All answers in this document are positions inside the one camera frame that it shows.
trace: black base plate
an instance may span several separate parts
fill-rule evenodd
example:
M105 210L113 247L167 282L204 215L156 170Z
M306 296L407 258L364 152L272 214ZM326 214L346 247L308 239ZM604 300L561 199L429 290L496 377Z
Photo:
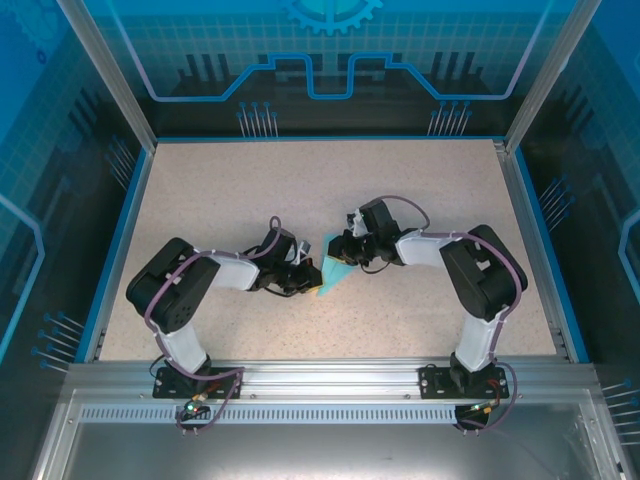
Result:
M230 370L234 369L211 368L209 369L208 375L218 375ZM222 380L211 382L209 386L213 385L214 383L219 384L219 386L209 392L208 398L212 400L225 399L227 397L227 394L229 393L229 389L233 385L235 378L235 375L232 375L228 378L223 378ZM153 398L182 398L187 400L196 393L199 393L194 391L192 382L185 380L185 377L183 377L179 373L176 373L176 371L172 368L159 368L158 372L156 373L156 383L153 386ZM241 388L242 384L240 384L233 395L231 395L232 399L240 398Z
M487 383L490 379L502 380L504 385L500 387L500 398L509 398L509 386L506 383L507 377L504 369L493 367L484 369L474 373L474 386L467 387L467 391L462 395L458 391L458 387L449 375L451 368L436 367L435 365L427 365L418 369L418 383L420 385L420 397L423 400L433 399L456 399L456 398L473 398L491 400L496 397L495 390Z

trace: enclosure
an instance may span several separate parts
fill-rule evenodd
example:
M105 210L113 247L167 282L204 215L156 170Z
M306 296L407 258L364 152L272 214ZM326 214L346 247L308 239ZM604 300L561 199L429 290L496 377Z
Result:
M636 478L640 5L515 3L0 0L3 478ZM447 271L327 256L387 194L528 278L500 429L423 398L463 332ZM274 214L324 285L207 292L200 342L245 371L182 438L127 286Z

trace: beige work surface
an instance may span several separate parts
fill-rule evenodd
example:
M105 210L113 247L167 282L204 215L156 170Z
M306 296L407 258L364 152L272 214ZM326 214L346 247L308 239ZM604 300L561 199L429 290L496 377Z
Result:
M529 277L498 353L555 353L493 143L379 140L159 145L100 358L158 355L125 290L170 238L242 251L277 214L320 264L324 235L341 233L347 213L383 194L422 205L433 232L491 225ZM421 225L411 206L387 204L401 228ZM447 356L463 313L446 271L390 266L354 271L321 297L210 289L193 322L215 359Z

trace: speckled tabletop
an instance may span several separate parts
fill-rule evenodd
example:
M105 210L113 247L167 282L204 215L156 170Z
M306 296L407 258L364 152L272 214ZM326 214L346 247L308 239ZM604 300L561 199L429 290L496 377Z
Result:
M100 358L158 355L124 293L170 238L242 251L277 214L320 263L324 235L341 233L347 213L383 194L418 202L434 232L491 225L529 277L498 353L555 353L493 143L378 140L159 145ZM388 205L401 228L420 225L410 206ZM354 272L322 297L211 289L193 322L215 359L447 356L463 309L445 271L390 267Z

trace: gear logo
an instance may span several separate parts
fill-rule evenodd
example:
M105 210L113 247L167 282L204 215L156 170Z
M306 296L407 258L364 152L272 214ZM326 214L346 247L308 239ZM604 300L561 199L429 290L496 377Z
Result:
M0 14L11 12L23 33L36 47L46 51L59 27L54 0L0 0Z
M371 20L373 10L382 7L382 0L282 0L289 20L300 27L310 27L315 34L336 30L346 34L350 28L360 28L362 20Z

